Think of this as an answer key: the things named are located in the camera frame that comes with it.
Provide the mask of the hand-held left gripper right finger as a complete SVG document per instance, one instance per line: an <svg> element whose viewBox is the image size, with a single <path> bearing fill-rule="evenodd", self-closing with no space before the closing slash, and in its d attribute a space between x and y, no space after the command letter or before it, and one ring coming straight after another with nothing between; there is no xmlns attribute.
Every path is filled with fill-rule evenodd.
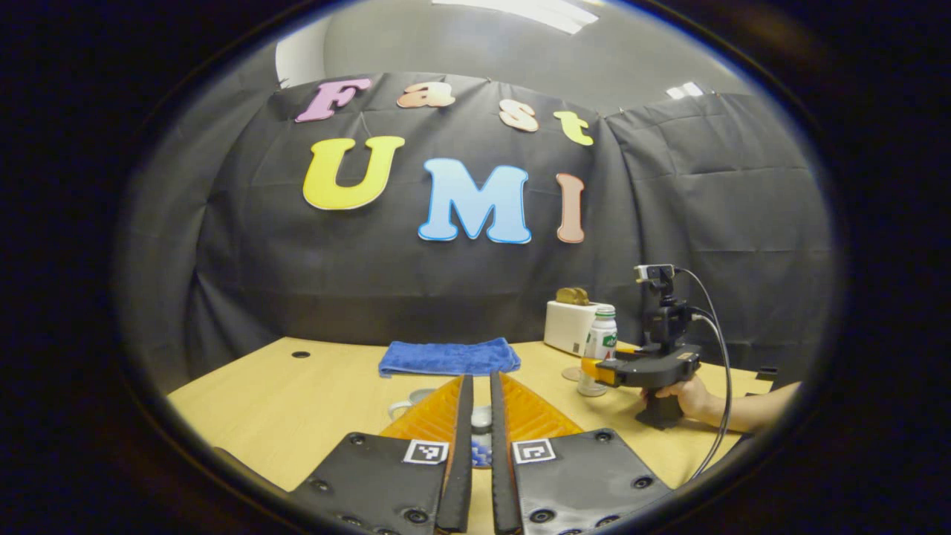
<svg viewBox="0 0 951 535"><path fill-rule="evenodd" d="M581 429L507 374L490 376L490 407L497 534L591 534L672 492L617 431Z"/></svg>

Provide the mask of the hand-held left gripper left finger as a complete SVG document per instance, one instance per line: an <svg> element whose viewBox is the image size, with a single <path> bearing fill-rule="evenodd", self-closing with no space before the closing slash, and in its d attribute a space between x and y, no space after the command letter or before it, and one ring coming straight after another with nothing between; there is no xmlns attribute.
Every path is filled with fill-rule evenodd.
<svg viewBox="0 0 951 535"><path fill-rule="evenodd" d="M465 532L472 410L472 377L455 377L380 433L348 433L292 498L368 534Z"/></svg>

